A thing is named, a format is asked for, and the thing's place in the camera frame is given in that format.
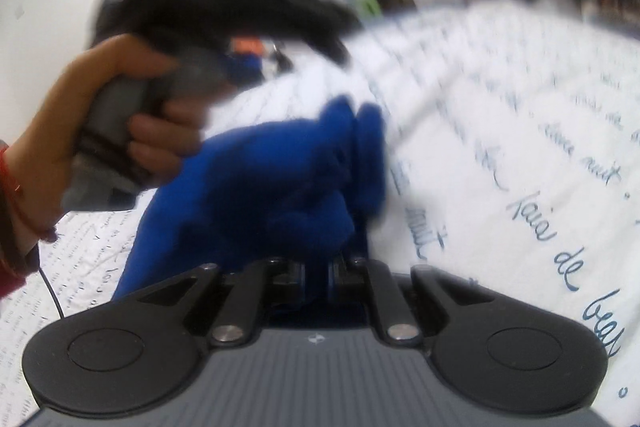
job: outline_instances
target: hand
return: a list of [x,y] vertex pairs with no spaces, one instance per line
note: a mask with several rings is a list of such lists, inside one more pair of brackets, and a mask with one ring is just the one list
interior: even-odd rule
[[[60,204],[70,183],[74,143],[97,91],[119,74],[143,82],[177,67],[174,58],[122,35],[84,52],[66,68],[25,133],[5,153],[9,172],[22,188],[18,206],[37,227],[49,229],[63,215]],[[153,174],[156,184],[171,181],[182,158],[198,153],[209,106],[232,91],[228,85],[208,100],[170,100],[162,109],[164,119],[135,115],[129,121],[129,155]],[[37,238],[17,218],[14,228],[20,247],[30,250]]]

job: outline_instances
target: person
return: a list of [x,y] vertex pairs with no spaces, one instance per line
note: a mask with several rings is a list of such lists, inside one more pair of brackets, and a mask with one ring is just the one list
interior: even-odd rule
[[[140,38],[121,35],[82,53],[66,67],[24,133],[5,148],[0,162],[4,196],[0,206],[13,229],[0,225],[0,298],[22,286],[26,276],[12,267],[17,260],[9,254],[15,256],[17,250],[21,256],[33,257],[35,253],[37,261],[38,240],[63,216],[62,196],[70,182],[75,139],[98,90],[120,74],[144,82],[178,65]],[[155,186],[173,180],[182,159],[198,153],[209,107],[233,91],[225,84],[208,99],[167,101],[162,118],[137,114],[130,119],[128,153],[151,172]],[[31,266],[28,272],[35,270]]]

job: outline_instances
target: red sleeve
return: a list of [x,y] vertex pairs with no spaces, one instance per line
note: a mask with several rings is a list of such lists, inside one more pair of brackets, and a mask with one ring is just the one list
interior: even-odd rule
[[0,299],[22,288],[26,283],[24,278],[16,277],[0,263]]

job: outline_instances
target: silver bolt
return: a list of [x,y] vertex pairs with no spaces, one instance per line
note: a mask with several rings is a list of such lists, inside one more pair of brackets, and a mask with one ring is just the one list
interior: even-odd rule
[[396,324],[386,330],[386,333],[395,341],[410,341],[417,337],[420,331],[411,324]]
[[233,324],[218,326],[212,333],[213,338],[222,343],[239,341],[243,335],[244,331],[242,331],[242,328]]

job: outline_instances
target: blue fabric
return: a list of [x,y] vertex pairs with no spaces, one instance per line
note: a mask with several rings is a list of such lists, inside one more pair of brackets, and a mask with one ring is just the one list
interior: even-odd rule
[[380,109],[345,97],[317,120],[265,123],[205,142],[142,218],[119,298],[203,263],[237,271],[263,257],[306,264],[307,295],[330,259],[366,255],[366,222],[385,198]]

